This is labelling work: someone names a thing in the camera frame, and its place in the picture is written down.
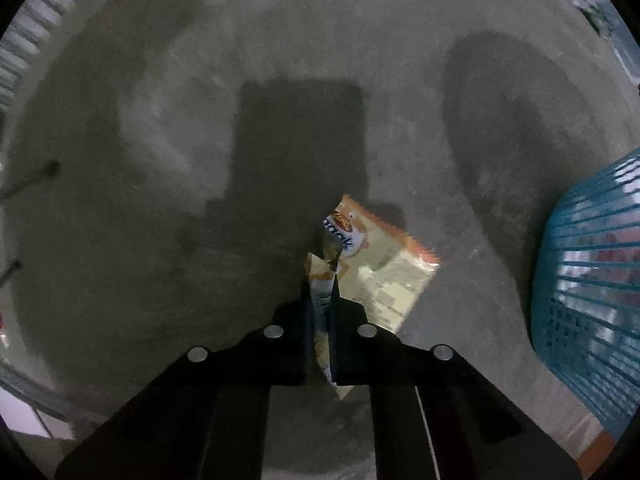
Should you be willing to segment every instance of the round metal rivet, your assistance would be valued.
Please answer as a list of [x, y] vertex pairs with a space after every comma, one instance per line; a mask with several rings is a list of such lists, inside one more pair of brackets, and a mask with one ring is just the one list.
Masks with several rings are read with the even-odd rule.
[[378, 329], [375, 325], [365, 323], [358, 327], [358, 334], [362, 337], [375, 337], [378, 333]]
[[199, 363], [201, 361], [204, 361], [204, 359], [206, 359], [208, 355], [209, 352], [207, 352], [206, 348], [203, 348], [202, 346], [196, 346], [195, 348], [189, 350], [187, 357], [192, 363]]
[[269, 325], [262, 331], [262, 333], [269, 339], [277, 339], [284, 334], [284, 329], [280, 325]]
[[433, 349], [433, 355], [440, 361], [448, 361], [453, 357], [453, 348], [448, 345], [437, 345]]

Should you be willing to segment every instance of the brown object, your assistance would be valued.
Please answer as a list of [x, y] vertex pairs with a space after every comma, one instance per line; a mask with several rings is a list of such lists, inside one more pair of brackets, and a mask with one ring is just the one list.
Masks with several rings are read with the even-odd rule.
[[599, 434], [596, 440], [580, 455], [577, 460], [578, 467], [582, 472], [582, 478], [589, 478], [596, 469], [599, 468], [602, 463], [607, 459], [609, 453], [616, 445], [616, 441], [613, 437], [603, 431]]

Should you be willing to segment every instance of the gray concrete floor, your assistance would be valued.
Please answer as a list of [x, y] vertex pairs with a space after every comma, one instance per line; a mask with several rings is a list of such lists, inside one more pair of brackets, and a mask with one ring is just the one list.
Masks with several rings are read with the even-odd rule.
[[[346, 192], [442, 259], [405, 342], [454, 346], [574, 456], [593, 436], [527, 290], [555, 200], [638, 145], [640, 102], [568, 2], [110, 0], [62, 31], [6, 133], [9, 176], [62, 173], [4, 212], [20, 339], [57, 389], [109, 414], [267, 323]], [[265, 478], [372, 475], [365, 390], [272, 407]]]

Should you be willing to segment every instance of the crumpled plastic wrapper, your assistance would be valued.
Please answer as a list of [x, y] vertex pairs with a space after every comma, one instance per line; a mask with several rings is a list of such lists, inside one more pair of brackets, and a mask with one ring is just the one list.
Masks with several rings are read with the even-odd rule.
[[323, 221], [324, 258], [309, 253], [306, 271], [316, 326], [316, 360], [342, 399], [329, 368], [326, 313], [334, 277], [340, 296], [360, 303], [370, 323], [396, 333], [438, 269], [437, 257], [405, 232], [364, 209], [348, 195]]

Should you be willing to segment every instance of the blue plastic basket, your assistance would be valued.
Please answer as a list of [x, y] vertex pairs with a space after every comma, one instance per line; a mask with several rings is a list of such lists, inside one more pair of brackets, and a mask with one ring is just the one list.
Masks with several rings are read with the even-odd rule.
[[640, 148], [578, 184], [546, 225], [531, 332], [616, 439], [640, 405]]

